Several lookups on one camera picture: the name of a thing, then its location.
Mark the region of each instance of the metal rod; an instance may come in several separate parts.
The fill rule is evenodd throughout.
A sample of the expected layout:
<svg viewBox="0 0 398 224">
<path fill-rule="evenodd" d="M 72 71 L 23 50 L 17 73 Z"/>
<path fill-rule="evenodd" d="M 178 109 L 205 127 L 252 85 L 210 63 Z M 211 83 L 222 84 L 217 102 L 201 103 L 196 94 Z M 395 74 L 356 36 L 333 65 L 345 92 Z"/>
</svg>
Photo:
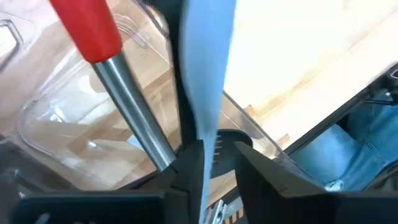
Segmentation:
<svg viewBox="0 0 398 224">
<path fill-rule="evenodd" d="M 92 66 L 156 168 L 164 170 L 175 159 L 175 154 L 129 69 L 123 52 Z"/>
</svg>

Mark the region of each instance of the red handle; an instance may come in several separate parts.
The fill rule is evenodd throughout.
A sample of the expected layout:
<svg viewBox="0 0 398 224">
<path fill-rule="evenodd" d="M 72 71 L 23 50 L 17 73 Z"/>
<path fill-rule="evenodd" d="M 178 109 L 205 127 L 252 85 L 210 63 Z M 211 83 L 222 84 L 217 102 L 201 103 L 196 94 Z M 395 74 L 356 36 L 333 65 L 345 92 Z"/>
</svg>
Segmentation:
<svg viewBox="0 0 398 224">
<path fill-rule="evenodd" d="M 50 0 L 80 53 L 89 63 L 118 54 L 123 46 L 105 0 Z"/>
</svg>

